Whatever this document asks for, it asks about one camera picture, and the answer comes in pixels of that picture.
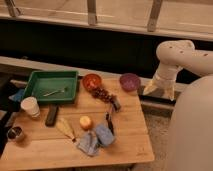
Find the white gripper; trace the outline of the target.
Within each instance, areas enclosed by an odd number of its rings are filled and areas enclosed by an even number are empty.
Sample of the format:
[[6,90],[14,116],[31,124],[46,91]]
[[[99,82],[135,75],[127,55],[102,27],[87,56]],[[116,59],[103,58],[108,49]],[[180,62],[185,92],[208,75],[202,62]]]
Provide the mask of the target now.
[[143,94],[147,95],[157,89],[157,87],[164,89],[163,96],[165,98],[174,100],[174,84],[176,82],[179,68],[170,65],[159,65],[154,76],[153,82],[150,81],[144,88]]

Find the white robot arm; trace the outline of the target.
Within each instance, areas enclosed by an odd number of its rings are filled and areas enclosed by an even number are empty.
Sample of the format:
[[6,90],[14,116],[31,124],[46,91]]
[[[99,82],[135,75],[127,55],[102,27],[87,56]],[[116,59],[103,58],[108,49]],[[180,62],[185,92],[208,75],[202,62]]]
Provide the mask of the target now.
[[174,99],[181,70],[199,76],[175,98],[165,171],[213,171],[213,51],[197,50],[190,40],[176,40],[160,43],[156,55],[159,65],[145,95],[160,88]]

